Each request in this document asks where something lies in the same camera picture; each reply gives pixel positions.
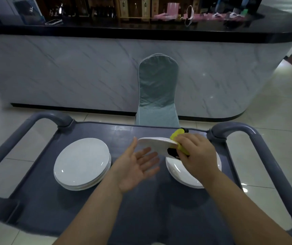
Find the person's right hand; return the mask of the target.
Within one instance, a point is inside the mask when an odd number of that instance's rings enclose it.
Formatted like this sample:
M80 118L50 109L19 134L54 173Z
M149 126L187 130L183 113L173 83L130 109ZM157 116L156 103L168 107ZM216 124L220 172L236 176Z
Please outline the person's right hand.
M204 187L207 187L221 172L217 165L216 150L206 137L199 134L192 135L194 135L194 156L181 159L181 161L187 171Z

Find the person's left hand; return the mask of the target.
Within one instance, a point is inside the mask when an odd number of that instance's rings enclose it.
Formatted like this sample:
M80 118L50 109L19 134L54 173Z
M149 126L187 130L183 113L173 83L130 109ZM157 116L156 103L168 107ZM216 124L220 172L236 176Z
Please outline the person's left hand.
M111 168L113 177L122 194L132 190L139 183L154 176L160 170L160 158L157 152L151 152L150 147L137 152L139 152L139 159L137 161L128 161L126 149Z

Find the yellow and black cleaning cloth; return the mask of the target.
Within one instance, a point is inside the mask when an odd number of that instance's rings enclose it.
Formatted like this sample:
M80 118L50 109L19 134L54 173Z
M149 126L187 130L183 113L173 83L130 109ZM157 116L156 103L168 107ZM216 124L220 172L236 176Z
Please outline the yellow and black cleaning cloth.
M179 128L177 129L171 136L170 136L170 141L172 142L176 142L176 137L178 135L181 135L181 134L185 134L185 133L189 133L189 129L187 128ZM167 149L167 152L168 152L168 155L174 159L177 159L177 160L181 160L180 159L180 156L178 155L177 153L177 150L181 151L182 153L185 154L186 157L189 157L190 154L189 152L179 143L176 143L174 145L170 145L170 147Z

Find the white dinner plate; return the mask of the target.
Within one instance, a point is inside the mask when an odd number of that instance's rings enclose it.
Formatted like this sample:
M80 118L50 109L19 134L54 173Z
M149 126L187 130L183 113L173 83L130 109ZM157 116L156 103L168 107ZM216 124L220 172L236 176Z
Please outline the white dinner plate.
M150 147L152 151L161 156L180 160L176 151L178 143L165 137L142 137L138 139L138 145L141 147Z

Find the person's right forearm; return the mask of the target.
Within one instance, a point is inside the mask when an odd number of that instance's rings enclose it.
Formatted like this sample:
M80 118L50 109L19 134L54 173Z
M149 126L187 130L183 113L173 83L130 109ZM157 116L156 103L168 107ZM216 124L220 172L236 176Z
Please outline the person's right forearm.
M199 178L229 226L236 245L292 245L292 236L218 169Z

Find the person's left forearm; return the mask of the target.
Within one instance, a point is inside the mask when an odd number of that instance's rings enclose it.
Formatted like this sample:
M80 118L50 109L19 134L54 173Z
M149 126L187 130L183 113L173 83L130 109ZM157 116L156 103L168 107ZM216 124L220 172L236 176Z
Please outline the person's left forearm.
M107 245L122 199L117 176L108 172L53 245Z

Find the stack of white plates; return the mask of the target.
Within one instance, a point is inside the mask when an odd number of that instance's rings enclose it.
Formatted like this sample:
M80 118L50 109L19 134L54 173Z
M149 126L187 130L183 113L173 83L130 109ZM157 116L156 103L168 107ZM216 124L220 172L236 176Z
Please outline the stack of white plates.
M200 181L193 177L184 167L182 162L175 157L177 155L175 149L168 148L166 150L163 150L163 153L165 155L167 169L176 181L190 188L204 188Z
M65 189L80 191L100 183L111 167L107 145L97 138L69 144L54 164L54 178Z

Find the chair with teal cover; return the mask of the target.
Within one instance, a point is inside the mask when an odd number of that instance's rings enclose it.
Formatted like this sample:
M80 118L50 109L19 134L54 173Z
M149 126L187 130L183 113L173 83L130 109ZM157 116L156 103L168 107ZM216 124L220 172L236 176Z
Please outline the chair with teal cover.
M162 53L152 54L140 62L135 125L180 128L175 106L178 73L177 62Z

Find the marble counter with black top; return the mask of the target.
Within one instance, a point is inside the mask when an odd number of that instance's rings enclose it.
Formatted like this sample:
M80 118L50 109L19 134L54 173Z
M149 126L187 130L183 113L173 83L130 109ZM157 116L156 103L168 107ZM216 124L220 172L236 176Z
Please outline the marble counter with black top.
M179 66L178 116L241 116L292 48L292 13L261 5L246 21L0 24L0 92L21 106L136 113L138 67L155 53Z

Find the grey plastic service cart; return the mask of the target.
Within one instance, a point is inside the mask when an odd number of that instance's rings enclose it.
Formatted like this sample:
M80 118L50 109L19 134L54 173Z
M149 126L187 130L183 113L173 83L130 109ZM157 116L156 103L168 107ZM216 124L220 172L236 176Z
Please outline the grey plastic service cart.
M0 198L0 222L36 235L59 236L96 188L69 191L56 182L54 163L66 146L80 139L97 138L106 143L115 160L133 137L169 137L176 130L169 127L76 122L61 112L38 112L0 146L0 162L36 121L43 118L53 121L58 130L10 197ZM218 123L207 131L188 130L207 136L213 142L222 162L222 172L239 188L242 185L226 139L236 131L246 133L292 218L292 187L257 130L239 122ZM204 189L193 189L178 183L169 173L165 158L160 156L160 159L160 172L140 183L123 198L108 244L235 245L229 228L208 193Z

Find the wooden shelf unit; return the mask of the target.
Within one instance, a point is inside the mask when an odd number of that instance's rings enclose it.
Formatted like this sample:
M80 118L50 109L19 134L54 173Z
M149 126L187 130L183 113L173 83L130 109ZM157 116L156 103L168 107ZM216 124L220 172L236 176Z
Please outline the wooden shelf unit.
M203 0L150 0L150 18L142 18L141 13L141 0L128 0L129 4L129 18L123 19L120 18L120 8L119 0L113 0L114 7L117 15L117 19L121 22L182 22L184 20L153 20L152 18L156 15L167 12L167 3L180 3L178 17L183 17L186 12L186 9L189 5L192 5L194 13L198 14L201 12Z

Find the pile of flat pink packets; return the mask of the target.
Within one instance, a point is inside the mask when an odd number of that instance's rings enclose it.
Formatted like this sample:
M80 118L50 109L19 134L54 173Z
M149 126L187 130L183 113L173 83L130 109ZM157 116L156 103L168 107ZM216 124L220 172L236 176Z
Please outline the pile of flat pink packets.
M187 17L187 14L185 13L183 17L175 17L175 16L168 16L166 13L162 13L160 15L156 15L152 18L153 20L164 20L164 21L169 21L169 20L191 20L191 21L201 21L201 20L217 20L217 21L223 21L223 20L228 20L228 21L246 21L246 16L241 16L239 14L236 14L234 12L228 12L228 13L202 13L202 14L193 14L191 18Z

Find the upright pink box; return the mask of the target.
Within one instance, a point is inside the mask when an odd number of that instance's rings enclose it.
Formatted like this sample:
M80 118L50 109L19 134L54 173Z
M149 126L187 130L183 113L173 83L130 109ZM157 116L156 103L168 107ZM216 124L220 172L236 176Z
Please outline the upright pink box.
M175 20L179 14L180 3L167 3L167 16L169 20Z

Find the tall wooden gift box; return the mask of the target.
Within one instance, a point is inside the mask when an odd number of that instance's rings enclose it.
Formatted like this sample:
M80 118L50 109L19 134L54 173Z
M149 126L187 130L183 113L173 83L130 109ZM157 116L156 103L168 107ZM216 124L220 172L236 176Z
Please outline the tall wooden gift box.
M142 18L150 18L150 0L141 0Z
M129 18L129 4L128 0L119 0L120 18Z

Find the dark teapot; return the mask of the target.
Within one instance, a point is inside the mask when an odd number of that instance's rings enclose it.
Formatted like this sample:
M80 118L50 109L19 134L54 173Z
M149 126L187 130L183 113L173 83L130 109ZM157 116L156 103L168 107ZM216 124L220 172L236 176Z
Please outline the dark teapot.
M57 19L62 18L63 14L64 14L64 5L63 5L63 3L54 6L49 11L49 16L52 17L52 18L54 18L54 17L57 18Z

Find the blue display stand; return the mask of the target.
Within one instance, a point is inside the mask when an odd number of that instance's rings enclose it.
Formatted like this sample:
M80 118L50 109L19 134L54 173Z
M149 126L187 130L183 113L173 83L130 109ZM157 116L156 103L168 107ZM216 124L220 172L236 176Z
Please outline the blue display stand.
M15 15L20 16L25 25L44 25L45 18L36 0L7 0Z

